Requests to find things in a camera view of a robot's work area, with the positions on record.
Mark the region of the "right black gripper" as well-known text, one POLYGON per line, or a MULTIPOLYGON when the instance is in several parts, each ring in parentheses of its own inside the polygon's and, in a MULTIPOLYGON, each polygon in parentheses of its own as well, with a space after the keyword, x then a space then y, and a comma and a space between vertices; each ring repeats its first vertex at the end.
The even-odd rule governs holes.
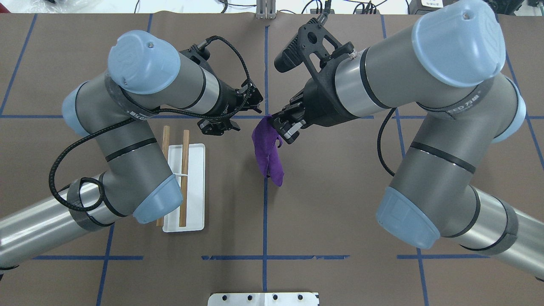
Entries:
POLYGON ((331 127, 353 120, 337 98, 329 99, 318 83, 309 79, 304 88, 292 97, 288 106, 272 115, 272 125, 283 132, 283 139, 291 145, 301 128, 311 125, 331 127))

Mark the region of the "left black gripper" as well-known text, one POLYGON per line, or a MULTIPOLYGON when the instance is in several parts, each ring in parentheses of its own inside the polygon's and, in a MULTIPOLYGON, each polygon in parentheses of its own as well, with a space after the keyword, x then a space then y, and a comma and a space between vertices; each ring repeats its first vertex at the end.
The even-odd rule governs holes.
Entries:
POLYGON ((230 87, 225 82, 220 81, 219 99, 211 111, 205 113, 207 117, 223 117, 222 119, 202 119, 198 121, 198 127, 201 132, 209 136, 222 136, 227 130, 240 131, 241 128, 237 122, 231 118, 237 112, 253 110, 262 112, 260 103, 264 100, 258 88, 253 82, 244 81, 242 83, 242 93, 230 87))

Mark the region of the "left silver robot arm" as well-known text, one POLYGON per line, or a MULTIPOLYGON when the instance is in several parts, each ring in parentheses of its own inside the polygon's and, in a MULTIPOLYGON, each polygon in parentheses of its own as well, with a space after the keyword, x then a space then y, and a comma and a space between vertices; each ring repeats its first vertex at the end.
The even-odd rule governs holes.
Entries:
POLYGON ((147 224, 183 203, 177 178, 148 120, 163 112, 199 118, 203 134, 239 130, 231 118, 260 113, 264 100, 246 79, 233 88, 219 79, 206 47, 211 36, 178 51, 147 31, 124 33, 111 47, 107 69, 64 99, 62 116, 80 140, 66 147, 48 174, 51 196, 1 219, 1 273, 132 215, 147 224), (56 172, 76 147, 95 139, 109 169, 56 188, 56 172))

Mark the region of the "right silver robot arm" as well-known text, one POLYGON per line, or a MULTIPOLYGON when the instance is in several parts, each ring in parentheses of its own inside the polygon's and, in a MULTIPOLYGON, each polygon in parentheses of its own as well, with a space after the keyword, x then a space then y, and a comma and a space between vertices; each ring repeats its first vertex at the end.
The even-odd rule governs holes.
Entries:
POLYGON ((311 78, 270 124, 289 144, 300 129, 330 127, 408 103, 427 112, 376 218, 416 248, 448 238, 539 280, 543 223, 470 185, 493 143, 525 120, 518 87, 501 73, 506 50, 493 10, 459 0, 362 51, 309 20, 276 56, 278 72, 304 64, 311 78))

